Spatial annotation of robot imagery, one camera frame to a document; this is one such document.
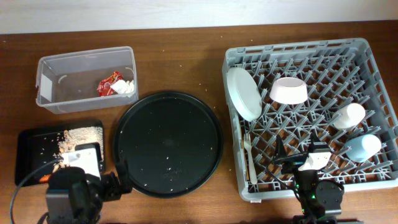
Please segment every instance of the fork handle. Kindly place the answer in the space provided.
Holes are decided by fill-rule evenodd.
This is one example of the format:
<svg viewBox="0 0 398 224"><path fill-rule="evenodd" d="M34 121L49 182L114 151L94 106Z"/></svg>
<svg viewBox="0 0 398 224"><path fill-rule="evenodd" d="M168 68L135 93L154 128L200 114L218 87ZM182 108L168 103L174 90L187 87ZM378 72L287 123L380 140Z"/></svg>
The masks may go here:
<svg viewBox="0 0 398 224"><path fill-rule="evenodd" d="M256 174L256 170L254 168L253 156L251 155L251 150L247 150L247 152L248 152L248 158L249 158L250 182L252 184L257 184L257 174Z"/></svg>

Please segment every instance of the black rectangular tray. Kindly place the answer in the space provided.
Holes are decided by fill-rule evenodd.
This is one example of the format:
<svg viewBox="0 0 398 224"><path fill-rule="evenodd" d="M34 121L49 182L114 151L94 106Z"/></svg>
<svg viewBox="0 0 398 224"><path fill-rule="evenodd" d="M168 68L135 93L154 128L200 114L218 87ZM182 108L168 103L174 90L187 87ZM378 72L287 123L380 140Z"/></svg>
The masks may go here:
<svg viewBox="0 0 398 224"><path fill-rule="evenodd" d="M63 137L64 130L76 128L101 127L103 130L103 146L105 146L104 126L98 119L77 121L70 124L59 126L28 129L18 135L17 161L15 169L15 184L18 185L23 178L36 170L45 162L54 160L53 154L59 153L57 137ZM98 162L99 172L102 174L105 170L105 149L104 159ZM36 173L25 186L40 184L39 180L45 175L51 174L53 166L48 166Z"/></svg>

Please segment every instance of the black tray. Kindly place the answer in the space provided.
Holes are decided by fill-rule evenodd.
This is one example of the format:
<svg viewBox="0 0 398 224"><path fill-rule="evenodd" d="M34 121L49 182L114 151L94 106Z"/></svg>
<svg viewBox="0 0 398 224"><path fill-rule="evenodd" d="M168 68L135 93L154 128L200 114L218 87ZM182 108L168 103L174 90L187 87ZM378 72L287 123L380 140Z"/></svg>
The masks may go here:
<svg viewBox="0 0 398 224"><path fill-rule="evenodd" d="M113 142L116 164L126 160L133 187L150 196L194 191L214 173L223 133L213 111L197 98L156 93L130 107Z"/></svg>
<svg viewBox="0 0 398 224"><path fill-rule="evenodd" d="M103 129L103 145L105 146L104 126L98 119L78 121L60 126L28 129L21 132L18 136L15 184L18 185L23 178L42 166L44 162L50 162L55 159L53 154L59 153L57 137L61 139L64 130L87 127L101 127ZM100 173L105 170L105 150L104 159L98 162L98 168ZM38 171L33 178L24 184L24 187L39 184L40 178L51 174L52 170L53 166L49 166Z"/></svg>

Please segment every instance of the white wall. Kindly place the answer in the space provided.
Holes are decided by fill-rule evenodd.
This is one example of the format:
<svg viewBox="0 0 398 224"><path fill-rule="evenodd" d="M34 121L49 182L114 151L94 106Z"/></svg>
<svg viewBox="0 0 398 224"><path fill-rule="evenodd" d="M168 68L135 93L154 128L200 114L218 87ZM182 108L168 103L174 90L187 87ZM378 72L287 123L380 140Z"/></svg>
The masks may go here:
<svg viewBox="0 0 398 224"><path fill-rule="evenodd" d="M0 33L398 19L398 0L0 0Z"/></svg>

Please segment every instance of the gray plastic bin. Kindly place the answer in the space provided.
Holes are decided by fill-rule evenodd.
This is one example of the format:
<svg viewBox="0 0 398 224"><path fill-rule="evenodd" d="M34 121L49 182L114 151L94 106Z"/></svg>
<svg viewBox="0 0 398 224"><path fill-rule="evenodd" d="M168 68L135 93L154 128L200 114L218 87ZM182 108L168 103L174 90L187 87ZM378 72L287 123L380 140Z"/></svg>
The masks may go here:
<svg viewBox="0 0 398 224"><path fill-rule="evenodd" d="M253 122L240 117L226 89L231 67L245 68L256 81L262 96L262 115ZM280 105L269 98L274 80L297 77L304 80L308 100L299 105ZM223 64L226 101L231 117L233 152L240 196L250 202L293 197L265 171L275 153L276 134L280 134L289 153L307 150L310 132L315 130L326 141L333 155L319 172L320 179L345 185L346 191L383 189L398 186L398 121L387 95L368 42L343 39L238 47L226 52ZM351 102L362 104L366 116L357 126L339 131L330 124L334 112ZM247 177L247 155L242 136L251 133L258 183ZM350 161L344 143L364 134L375 134L382 149L363 163ZM286 184L295 185L292 175L282 175L279 166L270 170Z"/></svg>
<svg viewBox="0 0 398 224"><path fill-rule="evenodd" d="M125 81L134 80L132 93L99 97L100 81L114 71ZM134 103L138 83L134 54L130 47L87 50L43 57L36 75L37 105L55 114L86 111Z"/></svg>

